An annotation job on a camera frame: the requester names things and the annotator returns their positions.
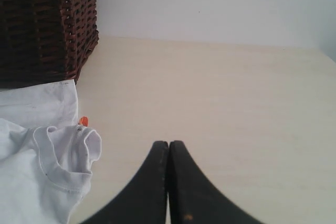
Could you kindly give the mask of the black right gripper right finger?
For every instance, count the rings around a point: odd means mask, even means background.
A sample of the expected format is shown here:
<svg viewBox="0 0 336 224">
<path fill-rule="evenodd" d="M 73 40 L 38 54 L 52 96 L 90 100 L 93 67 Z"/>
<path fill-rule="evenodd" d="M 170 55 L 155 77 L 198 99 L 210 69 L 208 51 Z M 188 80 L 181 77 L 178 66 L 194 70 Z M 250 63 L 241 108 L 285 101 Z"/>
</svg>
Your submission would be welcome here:
<svg viewBox="0 0 336 224">
<path fill-rule="evenodd" d="M 170 143 L 169 205 L 171 223 L 260 223 L 211 183 L 182 141 Z"/>
</svg>

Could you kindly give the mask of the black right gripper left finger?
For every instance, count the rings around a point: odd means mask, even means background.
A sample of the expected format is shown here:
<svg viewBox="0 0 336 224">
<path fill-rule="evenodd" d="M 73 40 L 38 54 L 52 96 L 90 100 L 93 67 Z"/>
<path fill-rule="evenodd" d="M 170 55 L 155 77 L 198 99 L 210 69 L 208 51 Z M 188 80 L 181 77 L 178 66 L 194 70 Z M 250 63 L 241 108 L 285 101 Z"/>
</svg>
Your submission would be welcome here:
<svg viewBox="0 0 336 224">
<path fill-rule="evenodd" d="M 169 146 L 155 141 L 139 170 L 102 209 L 83 223 L 166 223 L 165 188 Z"/>
</svg>

